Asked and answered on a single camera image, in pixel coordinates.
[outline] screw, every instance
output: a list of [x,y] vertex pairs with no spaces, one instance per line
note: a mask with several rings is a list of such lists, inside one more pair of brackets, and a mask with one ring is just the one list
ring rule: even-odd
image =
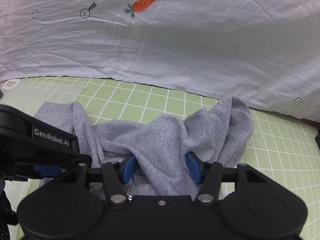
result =
[[121,195],[121,194],[115,194],[115,195],[112,195],[110,197],[110,200],[113,202],[113,203],[122,203],[126,200],[126,196],[124,195]]
[[209,194],[201,194],[198,196],[198,200],[202,203],[209,203],[214,200],[214,197]]
[[159,200],[158,201],[158,205],[159,206],[164,206],[166,204],[166,201],[164,201],[164,200]]

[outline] white sheet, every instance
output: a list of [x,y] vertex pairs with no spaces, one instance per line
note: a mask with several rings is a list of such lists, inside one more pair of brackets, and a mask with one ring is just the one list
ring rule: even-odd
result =
[[320,121],[320,0],[156,0],[132,18],[135,1],[0,0],[0,79],[112,77]]

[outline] gray fabric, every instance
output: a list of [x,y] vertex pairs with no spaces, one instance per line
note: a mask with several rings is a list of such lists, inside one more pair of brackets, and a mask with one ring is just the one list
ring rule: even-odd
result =
[[210,111],[201,109],[183,121],[161,115],[147,125],[112,120],[92,127],[78,102],[45,102],[35,117],[74,132],[81,153],[92,157],[93,168],[109,161],[122,161],[133,153],[148,179],[136,176],[136,194],[195,197],[198,187],[188,173],[186,153],[193,151],[202,161],[234,167],[253,132],[249,108],[234,97],[222,99]]

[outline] carrot print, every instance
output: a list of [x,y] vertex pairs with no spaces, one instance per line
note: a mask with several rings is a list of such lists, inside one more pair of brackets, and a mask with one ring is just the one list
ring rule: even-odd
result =
[[125,13],[131,13],[130,17],[134,18],[135,12],[143,12],[146,10],[155,0],[140,0],[134,2],[132,5],[129,3],[129,9],[125,9]]

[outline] metal zipper teeth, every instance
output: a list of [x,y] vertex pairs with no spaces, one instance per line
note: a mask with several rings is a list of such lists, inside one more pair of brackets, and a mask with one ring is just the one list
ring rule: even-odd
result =
[[131,202],[131,200],[132,200],[132,195],[131,195],[131,193],[132,193],[132,188],[133,188],[133,185],[128,185],[128,186],[127,186],[127,196],[128,196],[129,202]]

